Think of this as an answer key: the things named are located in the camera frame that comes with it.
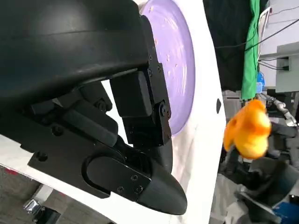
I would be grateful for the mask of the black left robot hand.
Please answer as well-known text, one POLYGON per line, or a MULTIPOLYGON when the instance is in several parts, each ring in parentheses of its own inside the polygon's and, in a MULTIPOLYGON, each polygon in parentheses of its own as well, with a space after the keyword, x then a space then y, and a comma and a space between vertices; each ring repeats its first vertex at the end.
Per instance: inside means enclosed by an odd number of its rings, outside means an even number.
POLYGON ((33 154, 31 167, 183 215, 170 118, 151 25, 134 1, 1 1, 0 133, 33 154))

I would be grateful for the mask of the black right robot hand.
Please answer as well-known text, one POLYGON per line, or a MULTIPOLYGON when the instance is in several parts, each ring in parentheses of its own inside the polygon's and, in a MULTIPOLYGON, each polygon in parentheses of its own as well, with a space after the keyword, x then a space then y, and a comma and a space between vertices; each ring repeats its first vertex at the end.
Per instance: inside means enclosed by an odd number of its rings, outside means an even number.
POLYGON ((299 179, 299 129, 272 123, 266 154, 251 162, 240 161, 236 147, 223 157, 219 173, 237 184, 236 196, 274 208, 299 179))

